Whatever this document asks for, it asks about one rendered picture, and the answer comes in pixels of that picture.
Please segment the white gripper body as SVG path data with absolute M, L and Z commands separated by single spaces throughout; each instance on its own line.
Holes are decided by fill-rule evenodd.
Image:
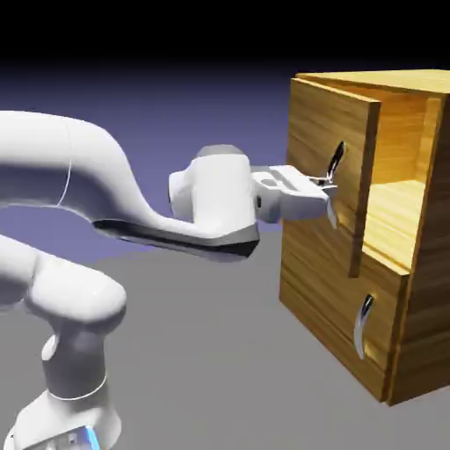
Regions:
M 333 176 L 305 175 L 292 165 L 270 166 L 270 173 L 280 188 L 281 218 L 286 220 L 309 220 L 324 216 L 330 221 L 337 219 L 332 197 L 338 186 Z

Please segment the wooden door with gripped handle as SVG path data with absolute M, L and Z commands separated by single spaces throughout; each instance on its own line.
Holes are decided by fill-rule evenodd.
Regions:
M 345 152 L 333 177 L 337 217 L 302 221 L 315 248 L 349 277 L 359 276 L 381 102 L 319 83 L 292 79 L 287 163 L 305 175 L 326 174 L 339 143 Z

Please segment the wooden door, closed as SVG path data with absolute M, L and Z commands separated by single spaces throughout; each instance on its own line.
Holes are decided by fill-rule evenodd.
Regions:
M 311 231 L 285 223 L 280 301 L 375 398 L 385 402 L 410 274 L 369 251 L 362 256 L 359 277 L 351 278 L 315 244 Z M 367 294 L 374 303 L 363 334 L 365 358 L 360 359 L 353 327 Z

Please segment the light wood cabinet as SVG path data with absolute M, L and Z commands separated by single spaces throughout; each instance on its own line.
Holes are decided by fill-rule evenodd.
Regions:
M 389 405 L 450 386 L 450 70 L 299 74 L 381 102 L 362 256 L 408 271 Z

